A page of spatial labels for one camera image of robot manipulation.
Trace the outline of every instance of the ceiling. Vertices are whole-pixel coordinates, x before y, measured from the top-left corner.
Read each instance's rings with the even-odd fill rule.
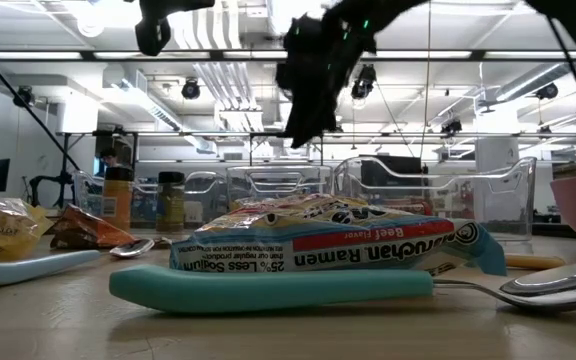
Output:
[[[137,4],[125,4],[120,0],[104,0],[114,4],[123,16],[108,16],[98,20],[105,24],[103,32],[96,37],[81,34],[82,22],[77,10],[88,5],[85,1],[0,1],[0,50],[95,50],[136,51],[137,45],[131,26],[138,16]],[[271,31],[268,3],[292,4],[291,11],[300,14],[320,6],[319,2],[305,0],[256,0],[238,1],[239,38],[244,48],[277,48],[277,41],[269,41],[275,35]],[[377,36],[379,49],[495,49],[495,50],[558,50],[557,43],[545,19],[523,2],[516,0],[436,0],[430,7],[419,6],[401,15]],[[193,16],[197,30],[198,15]],[[226,19],[224,26],[230,25]],[[211,38],[213,46],[216,40]],[[569,49],[576,49],[574,42],[565,34]],[[167,49],[179,49],[171,41]],[[119,122],[130,128],[147,129],[153,118],[145,111],[135,109],[134,104],[121,101],[108,84],[98,79],[109,63],[15,63],[2,62],[8,74],[60,74],[82,83],[91,92],[103,98],[103,121]],[[396,127],[406,132],[423,130],[424,116],[433,124],[441,124],[445,110],[462,100],[457,115],[464,127],[472,130],[475,113],[470,106],[482,86],[497,89],[540,66],[537,62],[378,62],[375,63],[379,86],[359,106],[346,91],[340,97],[338,115],[345,132],[393,131]],[[127,62],[121,66],[127,74],[141,71],[149,80],[150,96],[157,97],[182,120],[214,115],[215,98],[200,79],[201,96],[185,100],[181,86],[187,77],[200,77],[196,67],[186,62]],[[290,104],[274,86],[275,64],[251,62],[246,64],[247,75],[257,103],[263,110],[264,129],[278,130],[289,113]],[[428,93],[425,85],[428,82]],[[539,111],[535,98],[520,98],[513,103],[517,108],[522,130],[534,131],[542,122],[565,119],[576,114],[576,84],[571,75],[555,79],[559,96],[541,102]],[[212,130],[213,123],[195,122],[195,130]],[[576,132],[576,121],[554,131]]]

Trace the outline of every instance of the silver spoon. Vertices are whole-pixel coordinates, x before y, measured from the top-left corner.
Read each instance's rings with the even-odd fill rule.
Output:
[[[153,239],[140,239],[129,244],[115,246],[110,254],[122,259],[130,259],[147,253],[155,246]]]
[[[576,264],[522,276],[498,291],[458,280],[433,280],[435,288],[474,289],[520,308],[560,312],[576,310]]]

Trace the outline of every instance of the table surface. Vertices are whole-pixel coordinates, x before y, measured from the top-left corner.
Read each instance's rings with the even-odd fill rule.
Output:
[[[576,259],[576,240],[535,238],[538,255]],[[48,250],[45,239],[37,255]],[[168,250],[102,259],[0,288],[0,359],[574,359],[576,312],[526,314],[473,290],[238,316],[180,317],[114,298],[108,275],[167,266]],[[525,272],[511,271],[511,276]],[[496,288],[460,268],[442,277]]]

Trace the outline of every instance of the instant ramen package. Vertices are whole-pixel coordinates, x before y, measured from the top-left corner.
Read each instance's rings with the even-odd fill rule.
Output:
[[[20,199],[0,199],[0,261],[26,257],[52,222]]]
[[[419,269],[467,262],[505,275],[501,246],[471,220],[371,206],[331,195],[249,201],[173,243],[170,267],[206,272]]]

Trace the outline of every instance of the yellow snack wrapper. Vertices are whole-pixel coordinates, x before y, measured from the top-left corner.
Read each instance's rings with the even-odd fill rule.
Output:
[[[20,199],[0,199],[0,262],[26,257],[52,226],[46,211]]]

